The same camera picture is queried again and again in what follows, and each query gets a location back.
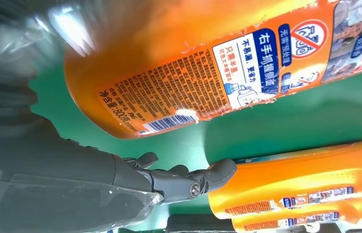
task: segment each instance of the orange bottle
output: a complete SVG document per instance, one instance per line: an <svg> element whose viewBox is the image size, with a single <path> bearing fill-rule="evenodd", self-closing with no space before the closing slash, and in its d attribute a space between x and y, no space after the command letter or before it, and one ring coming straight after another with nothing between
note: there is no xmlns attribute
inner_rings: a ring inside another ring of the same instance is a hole
<svg viewBox="0 0 362 233"><path fill-rule="evenodd" d="M360 219L362 219L362 199L353 199L310 205L293 210L237 217L232 219L232 224L237 232L244 233L337 220L355 224Z"/></svg>
<svg viewBox="0 0 362 233"><path fill-rule="evenodd" d="M238 164L233 178L209 193L215 216L225 219L362 198L362 142L294 156Z"/></svg>
<svg viewBox="0 0 362 233"><path fill-rule="evenodd" d="M65 79L75 103L119 138L163 133L362 72L348 56L362 58L362 22L348 16L362 1L107 2L85 24L70 18L73 9L52 23L69 38ZM359 33L342 34L356 24Z"/></svg>

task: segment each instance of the product label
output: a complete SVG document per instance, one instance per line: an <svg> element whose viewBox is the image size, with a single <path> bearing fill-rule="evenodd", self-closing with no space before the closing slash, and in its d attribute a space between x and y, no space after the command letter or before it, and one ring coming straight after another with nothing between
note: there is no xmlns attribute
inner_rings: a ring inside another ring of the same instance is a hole
<svg viewBox="0 0 362 233"><path fill-rule="evenodd" d="M278 221L268 221L253 223L244 226L245 231L256 231L262 229L276 229L276 228L289 228L292 226L299 226L313 222L332 222L337 221L340 218L338 212L327 212L322 214L310 215L306 217L297 217L297 218L286 218L280 219Z"/></svg>
<svg viewBox="0 0 362 233"><path fill-rule="evenodd" d="M96 94L122 127L143 136L360 72L362 0L318 1L105 83Z"/></svg>
<svg viewBox="0 0 362 233"><path fill-rule="evenodd" d="M225 210L225 213L231 216L240 216L245 214L258 214L281 210L282 208L295 209L305 205L318 204L330 201L346 200L355 198L353 187L342 187L337 189L325 190L304 195L282 198L277 202L274 200L260 201L246 205L235 206Z"/></svg>
<svg viewBox="0 0 362 233"><path fill-rule="evenodd" d="M290 198L282 198L280 200L280 204L285 208L297 208L298 206L306 204L317 204L329 201L345 200L351 198L351 194L353 193L353 187L343 187L305 195L297 195Z"/></svg>

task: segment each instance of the orange liquid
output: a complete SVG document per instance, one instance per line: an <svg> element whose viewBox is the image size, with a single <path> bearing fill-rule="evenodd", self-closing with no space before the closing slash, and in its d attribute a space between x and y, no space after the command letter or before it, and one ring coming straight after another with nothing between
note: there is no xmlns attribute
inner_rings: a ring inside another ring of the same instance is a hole
<svg viewBox="0 0 362 233"><path fill-rule="evenodd" d="M209 194L217 218L286 210L321 202L362 198L362 142L294 153L293 158L239 164L233 178ZM353 193L336 196L347 187Z"/></svg>
<svg viewBox="0 0 362 233"><path fill-rule="evenodd" d="M149 0L112 1L91 36L98 50L86 57L68 48L66 84L78 107L98 126L119 138L135 138L99 101L100 85L177 60L194 47L315 0Z"/></svg>
<svg viewBox="0 0 362 233"><path fill-rule="evenodd" d="M261 229L288 228L312 222L344 220L357 223L360 219L362 219L362 199L354 199L237 217L232 219L232 224L237 232L243 233Z"/></svg>

